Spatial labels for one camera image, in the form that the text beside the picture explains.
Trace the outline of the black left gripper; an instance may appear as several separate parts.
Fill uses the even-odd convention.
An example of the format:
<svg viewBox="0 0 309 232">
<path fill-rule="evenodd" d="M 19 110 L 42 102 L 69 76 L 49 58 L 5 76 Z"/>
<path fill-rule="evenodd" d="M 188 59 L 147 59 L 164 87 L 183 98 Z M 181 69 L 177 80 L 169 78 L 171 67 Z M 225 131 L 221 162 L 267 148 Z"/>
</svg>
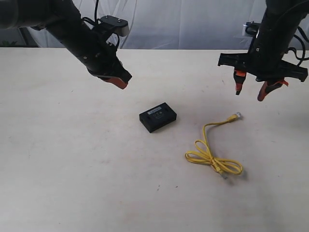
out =
<svg viewBox="0 0 309 232">
<path fill-rule="evenodd" d="M 118 59 L 114 44 L 106 41 L 83 41 L 82 45 L 82 63 L 92 75 L 120 89 L 127 87 L 132 75 Z"/>
</svg>

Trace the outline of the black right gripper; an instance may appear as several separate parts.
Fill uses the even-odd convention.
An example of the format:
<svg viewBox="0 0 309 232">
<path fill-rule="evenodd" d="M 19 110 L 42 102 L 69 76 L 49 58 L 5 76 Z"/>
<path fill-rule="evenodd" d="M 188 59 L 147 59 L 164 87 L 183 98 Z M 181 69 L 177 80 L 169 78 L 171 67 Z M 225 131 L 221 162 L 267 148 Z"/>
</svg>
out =
<svg viewBox="0 0 309 232">
<path fill-rule="evenodd" d="M 246 72 L 256 76 L 257 81 L 265 81 L 262 85 L 257 100 L 262 102 L 265 97 L 272 91 L 281 88 L 283 85 L 289 86 L 285 77 L 295 78 L 304 82 L 308 76 L 307 68 L 301 67 L 300 64 L 308 61 L 306 52 L 303 51 L 301 57 L 296 56 L 297 64 L 289 63 L 283 60 L 283 56 L 289 51 L 297 55 L 295 48 L 285 48 L 281 50 L 262 50 L 250 49 L 247 53 L 221 53 L 218 66 L 226 65 L 234 67 L 234 81 L 236 95 L 242 91 L 243 83 L 246 80 Z"/>
</svg>

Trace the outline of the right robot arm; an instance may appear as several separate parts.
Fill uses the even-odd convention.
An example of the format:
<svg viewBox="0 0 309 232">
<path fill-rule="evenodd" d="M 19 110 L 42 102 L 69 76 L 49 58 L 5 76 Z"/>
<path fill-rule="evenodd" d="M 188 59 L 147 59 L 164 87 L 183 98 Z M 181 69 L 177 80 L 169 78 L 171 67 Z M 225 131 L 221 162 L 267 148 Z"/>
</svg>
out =
<svg viewBox="0 0 309 232">
<path fill-rule="evenodd" d="M 298 30 L 302 35 L 300 42 L 308 38 L 299 27 L 300 22 L 309 13 L 307 0 L 268 0 L 261 23 L 248 22 L 244 25 L 244 33 L 252 37 L 247 53 L 221 53 L 218 66 L 225 65 L 234 68 L 236 95 L 241 93 L 243 83 L 248 73 L 256 77 L 263 85 L 257 96 L 258 101 L 272 91 L 288 85 L 285 78 L 298 79 L 304 82 L 308 70 L 300 64 L 292 64 L 283 60 L 289 51 L 292 38 Z"/>
</svg>

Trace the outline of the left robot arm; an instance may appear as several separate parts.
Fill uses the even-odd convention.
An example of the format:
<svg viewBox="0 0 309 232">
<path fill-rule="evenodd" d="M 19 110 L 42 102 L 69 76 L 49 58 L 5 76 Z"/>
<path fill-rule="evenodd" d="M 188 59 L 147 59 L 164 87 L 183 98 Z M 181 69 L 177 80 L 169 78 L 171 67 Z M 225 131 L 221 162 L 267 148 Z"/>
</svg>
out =
<svg viewBox="0 0 309 232">
<path fill-rule="evenodd" d="M 46 29 L 70 51 L 88 72 L 124 89 L 131 74 L 123 67 L 116 52 L 118 44 L 108 42 L 129 33 L 128 22 L 114 16 L 81 17 L 71 0 L 2 0 L 1 29 Z"/>
</svg>

